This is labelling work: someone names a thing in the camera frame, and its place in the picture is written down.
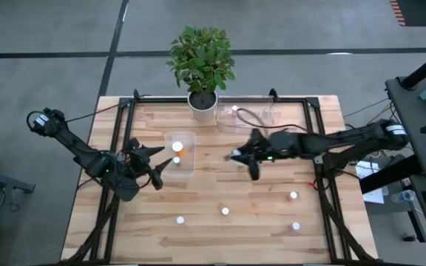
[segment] potted plant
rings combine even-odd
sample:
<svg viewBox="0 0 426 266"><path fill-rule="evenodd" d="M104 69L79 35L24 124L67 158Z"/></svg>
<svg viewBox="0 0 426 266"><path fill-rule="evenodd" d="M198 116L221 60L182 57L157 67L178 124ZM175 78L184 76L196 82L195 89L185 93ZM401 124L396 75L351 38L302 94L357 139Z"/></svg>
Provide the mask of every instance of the potted plant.
<svg viewBox="0 0 426 266"><path fill-rule="evenodd" d="M188 86L193 118L200 122L213 119L218 103L216 87L226 89L225 81L236 78L231 70L234 60L225 30L187 26L171 45L173 61L167 65L175 71L177 86L180 88L180 81Z"/></svg>

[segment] white pot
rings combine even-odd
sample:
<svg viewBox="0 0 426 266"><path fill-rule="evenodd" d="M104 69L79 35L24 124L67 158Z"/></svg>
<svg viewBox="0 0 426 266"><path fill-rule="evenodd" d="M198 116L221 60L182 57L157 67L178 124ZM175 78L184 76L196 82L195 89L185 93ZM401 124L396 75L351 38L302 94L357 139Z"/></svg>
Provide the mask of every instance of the white pot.
<svg viewBox="0 0 426 266"><path fill-rule="evenodd" d="M192 110L193 118L198 122L208 122L210 120L214 119L214 111L216 110L216 106L218 105L218 95L216 92L213 92L214 96L216 97L216 101L214 102L213 106L205 109L205 110L199 110L194 108L190 104L190 95L191 92L189 92L189 95L187 96L187 101L189 102L190 109Z"/></svg>

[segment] clear plastic container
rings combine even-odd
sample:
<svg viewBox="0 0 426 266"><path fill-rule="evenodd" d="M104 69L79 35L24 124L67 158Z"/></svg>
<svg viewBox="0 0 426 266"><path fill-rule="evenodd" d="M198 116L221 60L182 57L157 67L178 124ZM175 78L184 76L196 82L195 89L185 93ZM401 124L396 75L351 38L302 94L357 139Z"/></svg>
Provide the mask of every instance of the clear plastic container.
<svg viewBox="0 0 426 266"><path fill-rule="evenodd" d="M231 97L220 96L216 113L218 130L226 134L250 134L254 126L244 123L237 117L236 109L244 108L251 111L254 116L261 119L265 126L273 126L272 105L274 104L270 96L241 96L246 99L240 102L234 101ZM247 112L241 112L241 117L254 124L259 121Z"/></svg>
<svg viewBox="0 0 426 266"><path fill-rule="evenodd" d="M167 132L164 136L165 151L171 158L179 157L180 163L176 164L171 161L168 166L162 171L162 175L168 177L190 178L195 172L195 156L197 135L194 132ZM183 148L180 152L175 152L172 149L172 144L181 142Z"/></svg>
<svg viewBox="0 0 426 266"><path fill-rule="evenodd" d="M390 200L394 203L410 202L415 199L415 192L413 190L400 191L390 197Z"/></svg>

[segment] transparent box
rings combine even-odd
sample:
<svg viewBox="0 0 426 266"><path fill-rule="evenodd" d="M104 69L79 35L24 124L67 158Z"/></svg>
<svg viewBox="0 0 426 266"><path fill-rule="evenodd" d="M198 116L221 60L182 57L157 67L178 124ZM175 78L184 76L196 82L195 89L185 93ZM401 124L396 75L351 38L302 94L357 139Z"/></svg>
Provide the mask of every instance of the transparent box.
<svg viewBox="0 0 426 266"><path fill-rule="evenodd" d="M234 100L229 96L220 96L216 112L218 130L226 134L250 134L255 126L243 122L242 119L262 126L273 126L272 106L274 100L271 96L239 96L240 100ZM247 109L254 115L244 111L235 111L235 108Z"/></svg>
<svg viewBox="0 0 426 266"><path fill-rule="evenodd" d="M195 156L197 135L194 132L167 132L164 136L165 151L171 158L179 157L180 163L171 161L162 171L162 175L169 177L189 178L195 172ZM172 144L180 141L183 144L181 156L172 149Z"/></svg>

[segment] plant pot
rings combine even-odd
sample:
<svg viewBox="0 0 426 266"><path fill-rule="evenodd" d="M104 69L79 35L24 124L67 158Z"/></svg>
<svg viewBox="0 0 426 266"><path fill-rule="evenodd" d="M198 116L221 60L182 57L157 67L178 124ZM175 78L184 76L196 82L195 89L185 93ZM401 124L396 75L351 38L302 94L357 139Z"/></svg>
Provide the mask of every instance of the plant pot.
<svg viewBox="0 0 426 266"><path fill-rule="evenodd" d="M190 109L192 110L193 118L198 122L208 122L210 120L214 119L214 111L216 110L216 107L218 105L218 95L216 92L213 92L214 95L214 104L209 107L208 109L197 109L192 106L190 102L190 98L192 97L192 93L198 93L198 92L190 92L189 96L187 97L187 101L189 102Z"/></svg>

